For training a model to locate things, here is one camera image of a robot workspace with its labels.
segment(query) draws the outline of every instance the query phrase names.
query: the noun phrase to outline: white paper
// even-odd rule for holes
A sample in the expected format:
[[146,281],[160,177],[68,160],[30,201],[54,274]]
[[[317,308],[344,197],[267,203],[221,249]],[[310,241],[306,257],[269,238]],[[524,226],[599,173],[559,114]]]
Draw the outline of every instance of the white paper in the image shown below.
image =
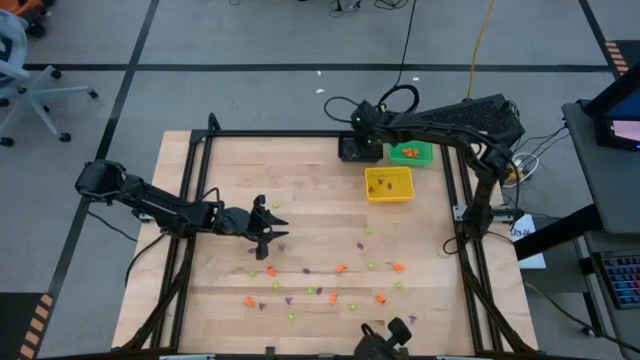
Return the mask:
[[[533,224],[531,215],[526,214],[516,221],[516,225],[511,230],[511,238],[514,242],[523,237],[536,232],[536,226]],[[534,255],[524,260],[520,260],[520,269],[546,269],[547,264],[544,262],[542,254]]]

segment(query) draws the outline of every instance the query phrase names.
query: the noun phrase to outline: yellow cable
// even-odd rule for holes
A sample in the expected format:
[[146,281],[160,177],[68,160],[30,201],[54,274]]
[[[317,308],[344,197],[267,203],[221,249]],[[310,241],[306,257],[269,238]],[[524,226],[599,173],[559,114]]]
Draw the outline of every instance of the yellow cable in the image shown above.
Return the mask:
[[478,49],[480,48],[480,43],[482,42],[482,38],[484,37],[484,31],[487,30],[487,25],[489,25],[489,18],[491,17],[491,11],[493,10],[493,4],[495,2],[495,0],[491,0],[491,2],[489,3],[489,9],[487,10],[487,14],[484,16],[482,30],[480,30],[480,35],[478,35],[476,47],[475,49],[473,49],[473,59],[471,59],[471,71],[469,73],[469,89],[467,89],[467,99],[471,99],[471,92],[473,91],[473,77],[475,75],[474,70],[476,67],[476,56],[478,55]]

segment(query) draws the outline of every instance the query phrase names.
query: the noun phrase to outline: green object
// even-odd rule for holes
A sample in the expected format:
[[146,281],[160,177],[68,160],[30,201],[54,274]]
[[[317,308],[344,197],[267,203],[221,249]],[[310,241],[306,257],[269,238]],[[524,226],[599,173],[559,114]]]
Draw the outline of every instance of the green object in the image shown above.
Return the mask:
[[[417,158],[407,157],[402,153],[404,149],[416,149],[418,150]],[[431,164],[433,161],[433,145],[423,141],[409,141],[406,143],[398,144],[398,146],[389,147],[389,158],[391,163],[396,165],[409,165],[409,166],[425,166]]]

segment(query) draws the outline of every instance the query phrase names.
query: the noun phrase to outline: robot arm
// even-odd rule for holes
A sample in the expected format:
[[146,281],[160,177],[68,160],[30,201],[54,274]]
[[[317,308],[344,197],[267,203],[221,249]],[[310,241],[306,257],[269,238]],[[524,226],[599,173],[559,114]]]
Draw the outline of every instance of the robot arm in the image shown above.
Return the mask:
[[[489,205],[496,182],[502,182],[509,174],[512,152],[507,144],[480,133],[470,126],[429,121],[422,114],[381,112],[378,106],[366,101],[358,105],[351,115],[351,126],[356,143],[361,147],[382,143],[395,146],[411,140],[452,146],[462,151],[469,167],[478,178],[472,204],[462,218],[462,233],[468,239],[482,239],[487,233],[496,211]],[[486,150],[477,155],[472,145]],[[521,211],[506,211],[519,218]]]
[[240,208],[225,208],[218,189],[216,201],[185,201],[146,183],[142,178],[127,174],[115,162],[96,160],[85,164],[75,184],[76,191],[92,202],[107,204],[119,201],[140,213],[153,216],[161,231],[177,238],[196,233],[243,236],[257,243],[256,259],[269,255],[271,240],[288,234],[273,231],[272,225],[288,225],[265,208],[265,196],[258,195],[249,213]]

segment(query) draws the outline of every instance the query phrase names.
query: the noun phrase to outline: yellow tray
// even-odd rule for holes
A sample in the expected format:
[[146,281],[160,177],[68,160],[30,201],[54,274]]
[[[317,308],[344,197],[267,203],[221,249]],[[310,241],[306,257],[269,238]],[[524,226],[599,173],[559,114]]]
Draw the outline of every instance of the yellow tray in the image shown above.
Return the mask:
[[413,199],[413,180],[408,167],[364,169],[367,200],[371,202],[398,202]]

